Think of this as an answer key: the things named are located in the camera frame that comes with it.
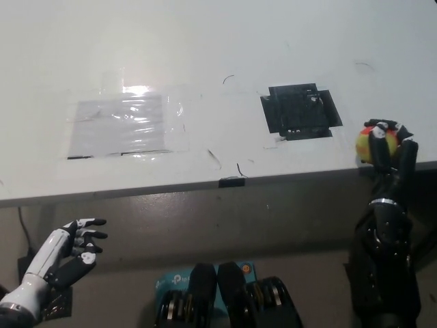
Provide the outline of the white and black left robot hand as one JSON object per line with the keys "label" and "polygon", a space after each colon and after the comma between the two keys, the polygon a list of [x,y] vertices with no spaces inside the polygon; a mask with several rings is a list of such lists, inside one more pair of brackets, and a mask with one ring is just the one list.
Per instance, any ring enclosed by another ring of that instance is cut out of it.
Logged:
{"label": "white and black left robot hand", "polygon": [[93,229],[103,226],[105,219],[78,219],[53,230],[25,271],[22,283],[38,290],[64,290],[87,275],[102,253],[95,239],[107,234]]}

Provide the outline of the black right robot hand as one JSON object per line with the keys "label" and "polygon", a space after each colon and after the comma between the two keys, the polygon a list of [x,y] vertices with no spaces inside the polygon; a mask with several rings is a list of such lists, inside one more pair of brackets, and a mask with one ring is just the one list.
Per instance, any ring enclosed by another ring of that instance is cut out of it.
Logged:
{"label": "black right robot hand", "polygon": [[370,119],[364,127],[369,129],[369,154],[376,175],[371,199],[385,198],[406,208],[419,150],[414,134],[393,120]]}

